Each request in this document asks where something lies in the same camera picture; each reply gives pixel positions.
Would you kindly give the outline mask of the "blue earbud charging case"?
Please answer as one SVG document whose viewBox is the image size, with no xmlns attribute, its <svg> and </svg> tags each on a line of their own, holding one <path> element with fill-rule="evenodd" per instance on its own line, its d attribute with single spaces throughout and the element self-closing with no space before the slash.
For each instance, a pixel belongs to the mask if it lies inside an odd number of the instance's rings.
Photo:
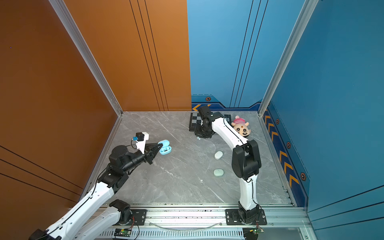
<svg viewBox="0 0 384 240">
<path fill-rule="evenodd" d="M 172 147 L 170 146 L 170 142 L 168 140 L 162 140 L 158 142 L 158 144 L 162 144 L 162 147 L 159 151 L 161 155 L 167 155 L 172 151 Z"/>
</svg>

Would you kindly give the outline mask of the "white earbud charging case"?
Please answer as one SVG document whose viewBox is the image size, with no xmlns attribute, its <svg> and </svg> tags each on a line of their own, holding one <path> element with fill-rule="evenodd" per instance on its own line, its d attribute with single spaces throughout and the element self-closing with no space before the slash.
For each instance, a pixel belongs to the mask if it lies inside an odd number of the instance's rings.
<svg viewBox="0 0 384 240">
<path fill-rule="evenodd" d="M 224 153 L 222 151 L 217 151 L 215 154 L 214 154 L 214 158 L 216 160 L 219 160 L 223 157 Z"/>
</svg>

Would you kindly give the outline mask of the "green earbud charging case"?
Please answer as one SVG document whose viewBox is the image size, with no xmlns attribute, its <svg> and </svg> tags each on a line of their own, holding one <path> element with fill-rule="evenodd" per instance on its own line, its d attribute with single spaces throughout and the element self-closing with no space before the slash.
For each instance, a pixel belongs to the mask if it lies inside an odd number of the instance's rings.
<svg viewBox="0 0 384 240">
<path fill-rule="evenodd" d="M 224 175 L 224 170 L 223 169 L 215 169 L 213 171 L 213 174 L 215 177 L 221 177 Z"/>
</svg>

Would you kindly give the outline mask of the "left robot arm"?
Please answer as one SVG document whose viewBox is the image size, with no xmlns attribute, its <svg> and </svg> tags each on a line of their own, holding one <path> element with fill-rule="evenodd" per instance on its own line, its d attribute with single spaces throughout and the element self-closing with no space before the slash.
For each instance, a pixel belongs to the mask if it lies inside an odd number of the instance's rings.
<svg viewBox="0 0 384 240">
<path fill-rule="evenodd" d="M 46 230 L 37 229 L 31 240 L 94 240 L 114 224 L 132 224 L 134 219 L 130 204 L 115 200 L 96 218 L 92 216 L 111 199 L 129 179 L 130 174 L 142 163 L 152 164 L 163 144 L 139 144 L 131 153 L 127 146 L 115 147 L 110 163 L 97 182 L 71 210 Z"/>
</svg>

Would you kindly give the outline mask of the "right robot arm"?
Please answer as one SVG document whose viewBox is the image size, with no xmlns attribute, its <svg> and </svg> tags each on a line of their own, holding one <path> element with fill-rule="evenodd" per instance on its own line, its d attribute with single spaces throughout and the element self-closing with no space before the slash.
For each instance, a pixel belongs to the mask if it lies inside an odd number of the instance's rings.
<svg viewBox="0 0 384 240">
<path fill-rule="evenodd" d="M 240 181 L 238 216 L 244 225 L 266 225 L 266 215 L 257 203 L 256 183 L 262 166 L 259 145 L 238 133 L 219 112 L 213 113 L 208 106 L 198 110 L 201 122 L 196 125 L 195 135 L 208 139 L 219 135 L 232 150 L 232 169 Z"/>
</svg>

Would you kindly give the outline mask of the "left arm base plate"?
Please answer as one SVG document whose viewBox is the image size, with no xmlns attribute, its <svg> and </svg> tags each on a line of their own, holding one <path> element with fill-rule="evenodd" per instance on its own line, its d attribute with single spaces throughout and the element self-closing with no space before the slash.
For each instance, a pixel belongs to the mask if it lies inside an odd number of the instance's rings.
<svg viewBox="0 0 384 240">
<path fill-rule="evenodd" d="M 118 224 L 121 226 L 143 226 L 146 221 L 147 210 L 146 209 L 130 209 L 121 212 Z"/>
</svg>

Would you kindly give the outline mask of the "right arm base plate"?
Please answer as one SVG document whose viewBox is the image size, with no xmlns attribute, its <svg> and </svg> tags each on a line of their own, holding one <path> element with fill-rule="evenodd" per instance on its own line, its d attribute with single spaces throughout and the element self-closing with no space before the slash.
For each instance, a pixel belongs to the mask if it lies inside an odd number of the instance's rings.
<svg viewBox="0 0 384 240">
<path fill-rule="evenodd" d="M 244 211 L 241 209 L 226 209 L 226 224 L 228 226 L 235 225 L 260 225 L 266 226 L 267 217 L 263 209 L 253 209 Z"/>
</svg>

